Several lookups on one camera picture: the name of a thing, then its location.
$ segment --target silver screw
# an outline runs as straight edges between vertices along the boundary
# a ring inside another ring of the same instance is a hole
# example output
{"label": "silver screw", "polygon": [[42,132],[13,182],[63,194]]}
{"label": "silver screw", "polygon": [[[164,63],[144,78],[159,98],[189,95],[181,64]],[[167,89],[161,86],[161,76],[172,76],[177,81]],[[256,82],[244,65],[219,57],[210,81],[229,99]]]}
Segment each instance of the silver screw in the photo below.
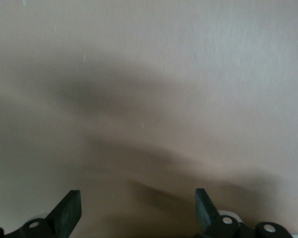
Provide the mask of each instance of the silver screw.
{"label": "silver screw", "polygon": [[230,224],[233,223],[232,219],[229,218],[229,217],[224,217],[222,221],[223,221],[225,224],[228,224],[228,225],[230,225]]}
{"label": "silver screw", "polygon": [[33,222],[29,225],[29,228],[34,228],[34,227],[37,227],[39,225],[38,222]]}
{"label": "silver screw", "polygon": [[275,227],[273,227],[272,225],[269,225],[269,224],[264,225],[264,229],[265,229],[267,232],[271,232],[271,233],[276,232]]}

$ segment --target gray surface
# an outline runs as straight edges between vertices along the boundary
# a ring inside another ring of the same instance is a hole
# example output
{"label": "gray surface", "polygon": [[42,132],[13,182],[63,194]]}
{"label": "gray surface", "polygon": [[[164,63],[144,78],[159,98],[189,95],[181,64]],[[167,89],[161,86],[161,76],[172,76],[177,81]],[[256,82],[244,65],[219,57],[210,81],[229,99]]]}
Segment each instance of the gray surface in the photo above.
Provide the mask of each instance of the gray surface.
{"label": "gray surface", "polygon": [[0,226],[190,235],[196,187],[298,232],[298,1],[0,0]]}

